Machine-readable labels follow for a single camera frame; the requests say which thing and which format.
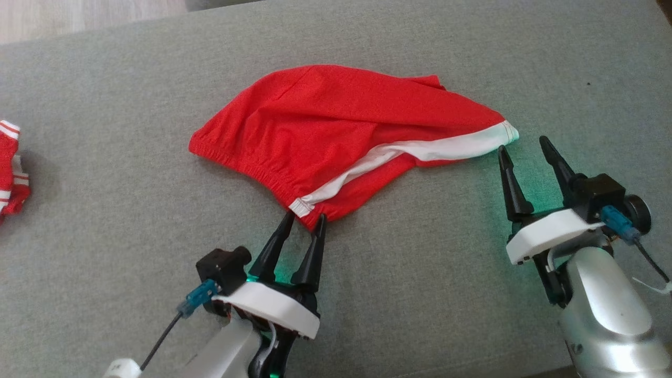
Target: black cable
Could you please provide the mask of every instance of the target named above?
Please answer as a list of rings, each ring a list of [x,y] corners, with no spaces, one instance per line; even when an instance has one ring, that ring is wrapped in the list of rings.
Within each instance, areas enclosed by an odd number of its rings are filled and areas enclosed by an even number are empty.
[[[168,328],[166,328],[165,331],[163,331],[163,334],[161,335],[161,337],[159,338],[157,343],[154,344],[154,348],[152,348],[152,351],[149,352],[149,355],[147,356],[147,358],[144,360],[142,365],[140,365],[140,371],[144,371],[144,368],[146,368],[147,365],[149,365],[149,361],[151,361],[152,357],[154,357],[154,353],[156,353],[157,350],[159,349],[159,347],[161,346],[161,343],[163,342],[163,339],[165,339],[166,336],[168,336],[168,332],[170,332],[173,329],[173,327],[175,327],[175,323],[177,323],[177,321],[181,317],[182,317],[182,312],[178,312],[177,315],[173,318],[173,321],[170,322],[170,324],[168,325]]]
[[[665,281],[665,283],[667,284],[668,282],[670,282],[670,278],[667,276],[667,274],[665,274],[665,272],[663,272],[663,270],[661,269],[661,267],[658,266],[658,264],[656,264],[656,263],[653,261],[653,259],[652,259],[651,256],[648,254],[648,252],[644,249],[644,247],[643,247],[642,244],[639,242],[639,240],[635,239],[635,240],[634,240],[634,245],[637,246],[637,248],[639,249],[639,252],[642,253],[642,256],[644,256],[644,258],[646,259],[646,261],[647,261],[647,262],[648,262],[648,263],[649,263],[649,264],[656,270],[656,272],[657,272],[661,277],[663,277],[663,280]]]

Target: gray table surface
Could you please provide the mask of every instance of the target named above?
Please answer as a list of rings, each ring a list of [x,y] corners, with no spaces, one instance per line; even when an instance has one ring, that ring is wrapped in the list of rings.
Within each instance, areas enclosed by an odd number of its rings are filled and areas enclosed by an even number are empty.
[[[142,360],[213,248],[258,253],[284,210],[187,151],[261,76],[334,63],[437,74],[500,111],[538,209],[570,164],[646,199],[672,270],[672,28],[654,1],[266,1],[0,46],[0,117],[23,127],[33,196],[0,227],[3,377],[97,377]],[[414,169],[330,225],[314,342],[291,377],[519,377],[570,363],[534,267],[511,266],[497,159]],[[308,245],[295,227],[287,277]],[[618,249],[626,274],[655,282]],[[664,340],[669,298],[637,286]],[[218,327],[199,311],[147,370],[169,377]]]

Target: red fabric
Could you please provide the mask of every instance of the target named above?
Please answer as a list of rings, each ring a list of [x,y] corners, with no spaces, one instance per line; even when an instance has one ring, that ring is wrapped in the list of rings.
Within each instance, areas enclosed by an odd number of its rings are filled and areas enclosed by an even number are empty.
[[[446,91],[437,76],[317,65],[263,77],[196,131],[189,149],[255,178],[289,207],[376,145],[456,137],[503,121],[496,111]],[[320,213],[334,221],[408,169],[449,162],[401,155],[347,183],[301,221],[312,227]]]
[[[28,179],[28,176],[25,174],[18,177]],[[28,199],[28,196],[30,196],[30,187],[28,185],[14,184],[11,189],[9,203],[2,209],[2,215],[16,215],[20,213],[24,208],[24,202]]]
[[[0,128],[18,133],[14,125],[6,121],[0,121]],[[11,170],[11,159],[19,149],[19,141],[16,138],[0,133],[0,190],[11,191],[14,177]]]

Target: white tag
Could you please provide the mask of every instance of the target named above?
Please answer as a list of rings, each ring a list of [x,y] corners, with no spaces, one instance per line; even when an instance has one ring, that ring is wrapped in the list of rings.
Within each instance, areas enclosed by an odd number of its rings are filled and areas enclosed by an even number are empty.
[[[668,282],[667,285],[665,285],[665,288],[663,288],[663,290],[660,290],[660,289],[654,288],[653,286],[649,286],[649,285],[643,283],[642,281],[638,280],[637,278],[632,277],[632,279],[639,282],[640,284],[648,287],[649,289],[660,293],[660,294],[666,295],[666,294],[672,293],[672,282]]]

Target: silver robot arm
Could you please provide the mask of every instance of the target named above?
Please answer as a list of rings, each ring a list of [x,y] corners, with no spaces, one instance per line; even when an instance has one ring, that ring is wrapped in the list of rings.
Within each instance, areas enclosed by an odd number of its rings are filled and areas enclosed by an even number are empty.
[[[203,282],[177,308],[142,365],[130,358],[114,361],[103,378],[138,378],[175,323],[203,305],[227,317],[228,324],[184,367],[184,378],[282,378],[297,338],[313,340],[320,326],[317,312],[327,218],[322,214],[311,234],[303,262],[290,283],[276,282],[274,270],[294,214],[285,215],[259,257],[245,273],[252,257],[247,249],[214,250],[196,263]]]
[[[581,248],[566,274],[572,298],[560,327],[582,377],[672,377],[672,358],[656,337],[651,314],[609,253]]]
[[[575,174],[548,138],[540,143],[563,196],[562,208],[543,213],[534,213],[506,148],[499,148],[507,216],[513,222],[507,243],[511,263],[532,261],[549,302],[563,308],[560,327],[581,377],[672,378],[672,357],[611,247],[619,238],[636,244],[670,287],[640,243],[650,231],[648,207],[605,174]]]

